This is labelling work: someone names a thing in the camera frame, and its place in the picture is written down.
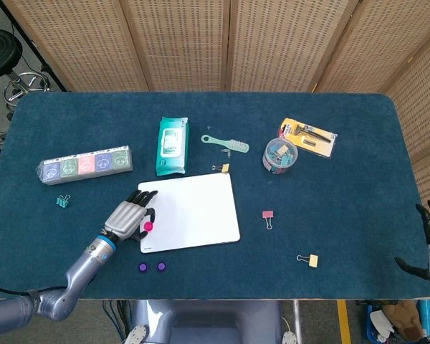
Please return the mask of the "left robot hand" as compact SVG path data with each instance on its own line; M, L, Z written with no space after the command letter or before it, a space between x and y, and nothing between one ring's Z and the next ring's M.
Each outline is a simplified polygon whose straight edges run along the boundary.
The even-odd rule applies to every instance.
M154 208L148 208L148 203L158 191L132 192L126 200L122 201L105 221L100 234L107 237L113 243L125 240L139 242L144 239L148 232L140 229L144 218L148 217L150 223L154 223L156 212Z

